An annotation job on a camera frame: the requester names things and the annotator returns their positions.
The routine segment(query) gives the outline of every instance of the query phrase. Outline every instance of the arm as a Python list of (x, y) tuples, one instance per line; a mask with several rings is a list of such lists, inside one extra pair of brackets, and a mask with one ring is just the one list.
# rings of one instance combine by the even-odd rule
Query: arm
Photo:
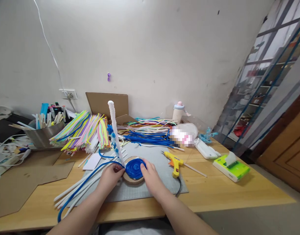
[(77, 206), (76, 209), (73, 209), (66, 218), (52, 228), (48, 234), (88, 234), (97, 218), (104, 200), (116, 186), (117, 181), (123, 175), (124, 171), (125, 169), (121, 169), (121, 167), (115, 163), (104, 169), (95, 191)]
[(176, 198), (162, 183), (154, 164), (143, 159), (147, 168), (141, 164), (140, 168), (150, 193), (162, 205), (176, 234), (212, 234), (217, 233), (185, 204)]

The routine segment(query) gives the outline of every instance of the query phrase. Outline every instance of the wooden table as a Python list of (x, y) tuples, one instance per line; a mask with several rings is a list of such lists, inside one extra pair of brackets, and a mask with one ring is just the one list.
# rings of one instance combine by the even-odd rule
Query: wooden table
[[(220, 154), (228, 150), (214, 141), (211, 146)], [(240, 182), (234, 183), (218, 169), (212, 166), (196, 148), (185, 148), (185, 152), (170, 150), (184, 162), (205, 173), (205, 178), (191, 169), (182, 166), (181, 174), (189, 193), (181, 194), (179, 199), (194, 212), (227, 210), (245, 207), (269, 206), (294, 203), (295, 200), (278, 187), (251, 169)], [(62, 154), (56, 164), (76, 161), (67, 179), (38, 186), (19, 212), (0, 218), (0, 232), (51, 228), (57, 224), (57, 213), (53, 199), (72, 186), (83, 176), (78, 165), (87, 155), (79, 152), (73, 157)], [(102, 206), (97, 222), (115, 222), (163, 217), (160, 204), (154, 198), (106, 203)]]

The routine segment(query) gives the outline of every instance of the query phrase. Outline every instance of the electrical outlet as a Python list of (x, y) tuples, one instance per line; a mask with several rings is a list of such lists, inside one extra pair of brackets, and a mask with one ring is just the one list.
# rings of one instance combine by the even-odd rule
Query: electrical outlet
[(66, 99), (66, 100), (67, 100), (66, 95), (69, 95), (70, 98), (71, 98), (71, 100), (76, 100), (76, 99), (78, 99), (77, 93), (76, 93), (75, 90), (66, 90), (66, 89), (65, 89), (66, 95), (64, 94), (63, 89), (59, 89), (59, 91), (61, 92), (61, 97), (62, 97), (62, 99)]

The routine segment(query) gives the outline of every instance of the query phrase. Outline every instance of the cutting mat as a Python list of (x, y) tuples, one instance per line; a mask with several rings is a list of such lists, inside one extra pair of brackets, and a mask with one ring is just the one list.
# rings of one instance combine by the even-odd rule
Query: cutting mat
[[(147, 159), (149, 162), (152, 162), (155, 165), (155, 168), (162, 179), (163, 184), (165, 187), (173, 194), (176, 194), (179, 190), (179, 182), (177, 179), (174, 179), (172, 176), (173, 168), (169, 166), (168, 159), (164, 156), (161, 152), (168, 151), (166, 147), (144, 147), (140, 146), (137, 143), (128, 143), (126, 144), (123, 149), (126, 149), (125, 154), (128, 154), (125, 159), (128, 159), (132, 156), (139, 156), (141, 158)], [(110, 156), (113, 151), (106, 152), (105, 156)], [(86, 171), (84, 176), (90, 174), (91, 171)], [(180, 179), (182, 182), (182, 189), (181, 193), (188, 193), (187, 186), (185, 181), (180, 174)], [(99, 181), (95, 182), (87, 192), (82, 196), (82, 198), (77, 202), (76, 206), (78, 206), (84, 199), (90, 195), (95, 188), (97, 187)], [(145, 182), (139, 185), (129, 185), (124, 180), (118, 182), (115, 186), (113, 191), (109, 194), (106, 198), (106, 202), (116, 202), (116, 201), (126, 201), (126, 200), (133, 200), (139, 198), (147, 198), (152, 197), (150, 192), (147, 189)], [(74, 199), (68, 204), (68, 207), (73, 203)]]

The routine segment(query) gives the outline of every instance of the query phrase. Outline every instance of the cardboard piece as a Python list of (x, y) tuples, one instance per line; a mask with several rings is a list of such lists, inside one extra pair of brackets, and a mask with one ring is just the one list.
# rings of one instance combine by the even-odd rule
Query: cardboard piece
[(119, 126), (127, 126), (127, 122), (136, 122), (136, 123), (140, 123), (138, 122), (136, 119), (132, 118), (131, 116), (129, 116), (128, 114), (125, 114), (123, 116), (117, 117), (116, 119), (116, 123)]
[(117, 125), (124, 125), (127, 122), (137, 122), (134, 118), (129, 116), (128, 95), (124, 94), (110, 94), (110, 93), (96, 93), (86, 92), (91, 113), (97, 115), (98, 113), (107, 116), (108, 124), (111, 124), (111, 114), (108, 107), (108, 101), (112, 100), (115, 107), (115, 116)]
[(61, 151), (32, 152), (0, 178), (0, 217), (21, 209), (38, 185), (67, 178), (74, 162), (54, 165)]

